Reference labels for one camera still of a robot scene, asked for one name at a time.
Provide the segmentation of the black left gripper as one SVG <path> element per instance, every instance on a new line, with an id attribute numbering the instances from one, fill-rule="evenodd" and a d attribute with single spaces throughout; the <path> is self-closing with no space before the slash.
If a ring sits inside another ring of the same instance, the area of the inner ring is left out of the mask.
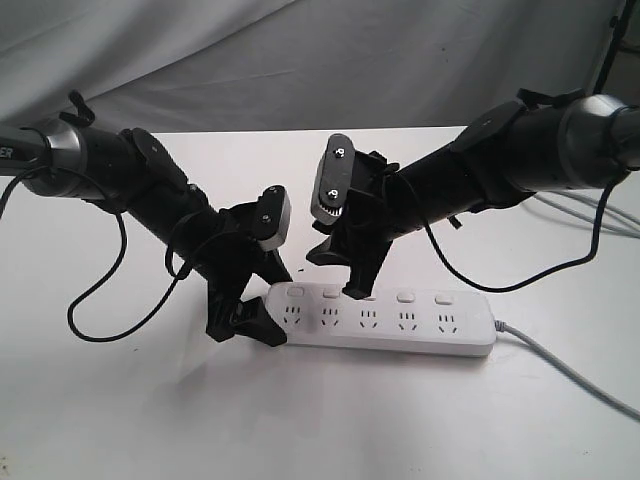
<path id="1" fill-rule="evenodd" d="M 272 319 L 263 299 L 241 299 L 253 273 L 266 283 L 292 282 L 278 250 L 261 253 L 258 248 L 251 233 L 255 204 L 219 211 L 221 227 L 205 248 L 210 268 L 205 332 L 219 343 L 241 335 L 277 347 L 286 343 L 287 335 Z"/>

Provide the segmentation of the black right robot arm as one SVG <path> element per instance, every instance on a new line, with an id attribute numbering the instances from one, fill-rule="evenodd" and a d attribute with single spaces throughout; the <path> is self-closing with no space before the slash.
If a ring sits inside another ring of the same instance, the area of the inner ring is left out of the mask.
<path id="1" fill-rule="evenodd" d="M 599 248 L 613 189 L 639 168 L 639 109 L 580 90 L 520 90 L 452 141 L 408 164 L 362 152 L 343 134 L 327 141 L 310 211 L 324 240 L 307 259 L 345 266 L 344 292 L 368 297 L 392 243 L 462 213 L 508 209 L 540 192 L 597 190 L 589 250 Z"/>

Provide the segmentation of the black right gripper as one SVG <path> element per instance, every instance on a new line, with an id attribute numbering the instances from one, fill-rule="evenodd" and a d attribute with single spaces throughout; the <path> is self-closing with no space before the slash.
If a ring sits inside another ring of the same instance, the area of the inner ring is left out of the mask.
<path id="1" fill-rule="evenodd" d="M 340 217 L 333 225 L 323 225 L 313 217 L 313 228 L 326 238 L 306 254 L 306 260 L 316 266 L 350 266 L 349 280 L 343 287 L 343 293 L 352 299 L 363 300 L 372 294 L 392 241 L 365 243 L 356 248 L 351 258 L 348 235 L 381 222 L 380 217 L 385 211 L 384 179 L 398 170 L 397 163 L 388 162 L 377 151 L 364 153 L 355 150 L 351 186 Z"/>

